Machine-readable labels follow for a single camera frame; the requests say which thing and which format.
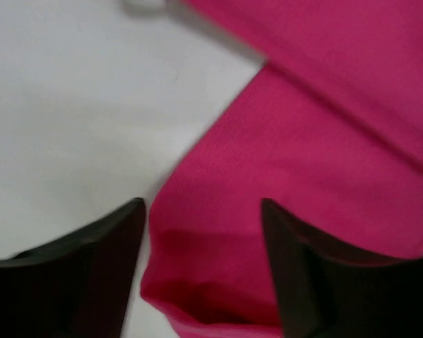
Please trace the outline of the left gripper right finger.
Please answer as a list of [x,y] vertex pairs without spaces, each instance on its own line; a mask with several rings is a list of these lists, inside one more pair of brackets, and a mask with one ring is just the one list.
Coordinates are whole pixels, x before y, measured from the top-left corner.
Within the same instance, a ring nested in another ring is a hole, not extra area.
[[350,245],[272,199],[261,210],[285,337],[423,337],[423,257]]

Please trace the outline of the pink trousers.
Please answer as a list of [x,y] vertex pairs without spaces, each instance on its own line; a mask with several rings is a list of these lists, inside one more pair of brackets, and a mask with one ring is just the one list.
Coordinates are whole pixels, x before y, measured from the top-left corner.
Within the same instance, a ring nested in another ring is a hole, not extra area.
[[266,62],[157,194],[141,296],[180,337],[285,337],[263,199],[423,257],[423,1],[190,6]]

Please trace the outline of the white clothes rack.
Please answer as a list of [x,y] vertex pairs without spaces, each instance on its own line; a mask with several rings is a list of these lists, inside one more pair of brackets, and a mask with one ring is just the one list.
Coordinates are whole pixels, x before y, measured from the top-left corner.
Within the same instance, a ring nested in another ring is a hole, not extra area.
[[123,0],[123,7],[133,13],[163,13],[166,9],[165,1],[153,0]]

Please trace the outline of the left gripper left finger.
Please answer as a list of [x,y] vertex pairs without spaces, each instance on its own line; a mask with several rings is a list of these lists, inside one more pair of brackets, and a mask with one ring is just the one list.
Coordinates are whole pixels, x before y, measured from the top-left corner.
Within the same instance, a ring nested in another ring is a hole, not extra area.
[[146,220],[135,198],[0,259],[0,337],[120,337]]

